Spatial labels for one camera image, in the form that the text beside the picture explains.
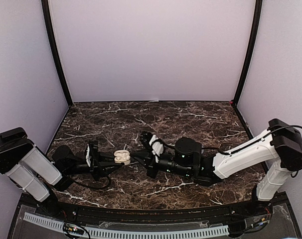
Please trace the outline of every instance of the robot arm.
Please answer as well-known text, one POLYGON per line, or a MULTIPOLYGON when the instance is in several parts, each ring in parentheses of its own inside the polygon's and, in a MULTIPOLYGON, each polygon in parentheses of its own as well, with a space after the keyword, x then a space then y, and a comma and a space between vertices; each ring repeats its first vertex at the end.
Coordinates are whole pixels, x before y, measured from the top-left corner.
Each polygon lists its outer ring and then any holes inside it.
POLYGON ((152 145, 150 142, 154 142, 154 136, 143 132, 141 142, 152 152, 151 156, 141 160, 143 153, 140 153, 134 158, 145 166, 147 175, 152 178, 160 170, 192 176, 194 182, 202 186, 218 183, 240 170, 271 160, 273 165, 252 194, 256 195, 257 201, 270 201, 292 172, 302 169, 302 136, 279 119, 271 120, 269 125, 255 138, 209 157, 201 156, 205 147, 185 137, 176 142, 174 155, 162 153, 164 142, 157 140, 162 147, 152 145), (159 155, 159 158, 152 158, 153 155, 159 155))
POLYGON ((254 139, 213 158, 213 171, 219 178, 252 165, 272 160, 273 164, 264 179, 258 184, 258 201, 270 201, 292 172, 302 169, 302 136, 294 128, 279 119, 269 122, 270 127, 254 139))

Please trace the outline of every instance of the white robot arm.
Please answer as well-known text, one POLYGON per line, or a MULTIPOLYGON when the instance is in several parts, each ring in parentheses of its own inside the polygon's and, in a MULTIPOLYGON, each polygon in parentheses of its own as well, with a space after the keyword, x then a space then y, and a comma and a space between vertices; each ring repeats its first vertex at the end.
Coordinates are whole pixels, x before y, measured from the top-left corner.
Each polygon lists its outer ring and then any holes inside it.
POLYGON ((255 138, 225 152, 229 155, 218 153, 213 158, 214 174, 221 179, 271 160, 271 168, 256 189, 258 201, 270 201, 288 177, 302 169, 300 132, 278 119, 270 121, 269 124, 270 128, 255 138))

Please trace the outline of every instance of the black base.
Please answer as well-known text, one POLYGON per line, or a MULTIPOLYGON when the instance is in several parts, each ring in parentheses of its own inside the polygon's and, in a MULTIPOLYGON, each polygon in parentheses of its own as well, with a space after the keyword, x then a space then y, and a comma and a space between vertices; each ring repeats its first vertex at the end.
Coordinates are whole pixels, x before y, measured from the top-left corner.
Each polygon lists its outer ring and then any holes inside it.
MULTIPOLYGON (((210 224, 229 225, 232 230, 242 229, 244 219, 249 217, 241 216, 244 214, 251 202, 241 202, 230 205, 204 207, 184 210, 117 210, 97 207, 86 207, 59 202, 59 206, 66 212, 67 219, 85 226, 99 225, 101 222, 119 222, 128 224, 173 224, 187 222, 209 221, 210 224)), ((277 194, 272 199, 274 206, 286 203, 291 215, 297 237, 301 238, 296 218, 294 216, 291 204, 285 192, 277 194)), ((48 216, 42 208, 37 207, 37 202, 27 194, 22 194, 18 203, 14 218, 11 223, 8 239, 11 238, 15 226, 16 218, 21 205, 36 208, 36 213, 48 216)), ((57 216, 63 220, 64 215, 57 216)))

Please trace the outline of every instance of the white backdrop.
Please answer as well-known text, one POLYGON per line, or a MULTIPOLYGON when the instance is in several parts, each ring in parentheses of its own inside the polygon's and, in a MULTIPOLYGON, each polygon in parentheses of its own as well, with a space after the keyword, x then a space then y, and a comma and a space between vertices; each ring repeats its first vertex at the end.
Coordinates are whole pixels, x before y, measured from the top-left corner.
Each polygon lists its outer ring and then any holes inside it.
POLYGON ((233 98, 254 0, 50 0, 73 101, 233 98))
MULTIPOLYGON (((302 125, 302 0, 263 1, 239 109, 254 135, 273 118, 302 125)), ((302 171, 281 190, 287 191, 302 232, 302 171)))
MULTIPOLYGON (((23 127, 45 152, 67 109, 41 1, 0 0, 0 133, 23 127)), ((0 239, 7 238, 20 194, 0 174, 0 239)))

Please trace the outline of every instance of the small white object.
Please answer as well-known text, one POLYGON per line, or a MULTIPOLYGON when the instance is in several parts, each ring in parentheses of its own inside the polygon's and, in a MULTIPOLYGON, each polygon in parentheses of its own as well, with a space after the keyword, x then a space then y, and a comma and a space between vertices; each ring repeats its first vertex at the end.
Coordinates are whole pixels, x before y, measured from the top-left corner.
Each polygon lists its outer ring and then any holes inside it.
MULTIPOLYGON (((150 142, 149 142, 149 145, 151 146, 152 143, 153 143, 154 141, 156 141, 157 139, 158 139, 158 137, 154 134, 154 135, 152 136, 150 142)), ((164 151, 163 144, 160 143, 160 142, 155 142, 155 143, 152 145, 152 149, 153 149, 152 153, 155 155, 155 162, 156 162, 156 163, 159 163, 159 158, 158 158, 158 156, 160 156, 160 154, 162 154, 163 151, 164 151)))
POLYGON ((37 201, 43 202, 49 197, 49 190, 38 178, 22 163, 16 164, 9 172, 5 173, 15 183, 22 187, 23 191, 30 193, 37 201))
POLYGON ((35 146, 22 158, 21 162, 37 172, 49 184, 55 185, 62 179, 59 170, 35 146))
POLYGON ((91 156, 89 155, 89 153, 90 153, 90 147, 88 145, 87 154, 86 154, 86 162, 87 162, 87 165, 90 167, 90 165, 91 165, 91 156))
POLYGON ((124 163, 125 165, 130 163, 130 153, 127 150, 117 150, 114 156, 115 163, 124 163))

